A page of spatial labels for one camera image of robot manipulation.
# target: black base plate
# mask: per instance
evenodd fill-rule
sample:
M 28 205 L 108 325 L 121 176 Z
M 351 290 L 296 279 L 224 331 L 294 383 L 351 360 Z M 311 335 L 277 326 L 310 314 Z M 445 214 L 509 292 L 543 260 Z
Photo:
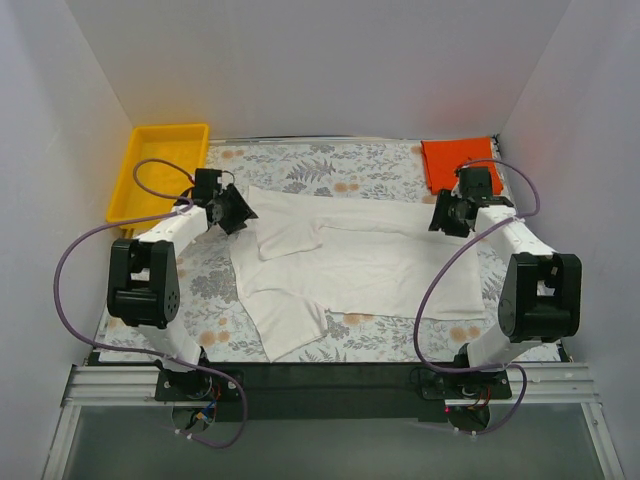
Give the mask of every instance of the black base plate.
M 441 395 L 433 394 L 428 384 L 418 383 L 416 372 L 426 370 L 420 363 L 225 363 L 214 368 L 243 385 L 252 420 L 417 418 L 446 422 L 444 399 L 462 398 L 453 381 L 445 382 L 447 388 Z M 492 382 L 492 398 L 511 397 L 502 378 L 485 380 Z M 160 374 L 157 401 L 194 401 L 166 388 L 165 382 Z M 216 421 L 240 420 L 237 389 L 229 388 L 227 382 L 221 387 Z

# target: white panel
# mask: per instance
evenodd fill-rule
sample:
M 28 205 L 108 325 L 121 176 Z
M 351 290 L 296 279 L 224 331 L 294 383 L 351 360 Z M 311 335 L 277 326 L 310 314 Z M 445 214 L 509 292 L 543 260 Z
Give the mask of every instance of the white panel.
M 134 124 L 498 132 L 568 0 L 67 0 Z
M 640 478 L 639 27 L 637 2 L 574 0 L 501 136 L 540 189 L 528 223 L 582 259 L 582 322 L 568 343 L 590 364 L 627 478 Z
M 63 0 L 0 0 L 0 478 L 40 478 L 71 362 L 55 264 L 104 221 L 131 124 Z M 63 274 L 71 319 L 92 335 L 111 237 Z

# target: patterned fabric surface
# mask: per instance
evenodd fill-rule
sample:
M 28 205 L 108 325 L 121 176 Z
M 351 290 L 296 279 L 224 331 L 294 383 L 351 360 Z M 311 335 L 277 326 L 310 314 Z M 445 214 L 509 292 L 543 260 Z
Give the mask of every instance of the patterned fabric surface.
M 249 185 L 301 195 L 369 198 L 372 201 L 434 203 L 427 191 L 420 145 L 253 144 L 210 148 L 207 166 L 232 171 L 242 190 Z M 212 228 L 178 258 L 180 311 L 191 335 L 210 360 L 267 361 L 258 332 L 236 294 L 227 237 Z M 497 321 L 497 304 L 506 267 L 486 241 L 479 243 L 482 296 L 486 318 L 476 321 L 423 319 L 420 344 L 433 360 L 451 360 L 459 348 Z M 415 361 L 413 318 L 327 315 L 329 331 L 283 362 Z M 105 317 L 99 338 L 107 343 L 150 347 L 144 337 L 119 319 Z M 102 361 L 148 360 L 141 355 L 102 352 Z M 520 357 L 525 361 L 559 360 L 555 345 L 543 345 Z

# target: glass panel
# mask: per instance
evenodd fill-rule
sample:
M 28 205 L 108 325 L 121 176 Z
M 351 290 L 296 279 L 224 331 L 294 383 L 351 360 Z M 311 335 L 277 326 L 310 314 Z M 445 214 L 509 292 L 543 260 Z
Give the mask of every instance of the glass panel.
M 491 407 L 493 418 L 507 408 Z M 603 478 L 580 405 L 524 405 L 475 441 L 412 423 L 254 421 L 218 452 L 164 429 L 168 407 L 84 407 L 65 478 Z M 205 435 L 221 440 L 234 428 Z

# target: orange cloth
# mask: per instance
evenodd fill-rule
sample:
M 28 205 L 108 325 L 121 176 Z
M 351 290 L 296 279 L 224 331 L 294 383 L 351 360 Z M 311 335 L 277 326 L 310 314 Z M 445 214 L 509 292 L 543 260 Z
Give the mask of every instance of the orange cloth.
M 422 142 L 422 156 L 424 170 L 427 175 L 427 186 L 432 194 L 437 194 L 443 188 L 451 190 L 456 186 L 458 178 L 455 170 L 469 160 L 493 158 L 491 139 L 466 138 L 463 140 L 448 140 L 442 142 Z M 498 176 L 495 163 L 479 162 L 474 166 L 487 166 L 491 172 L 493 194 L 502 192 L 502 182 Z

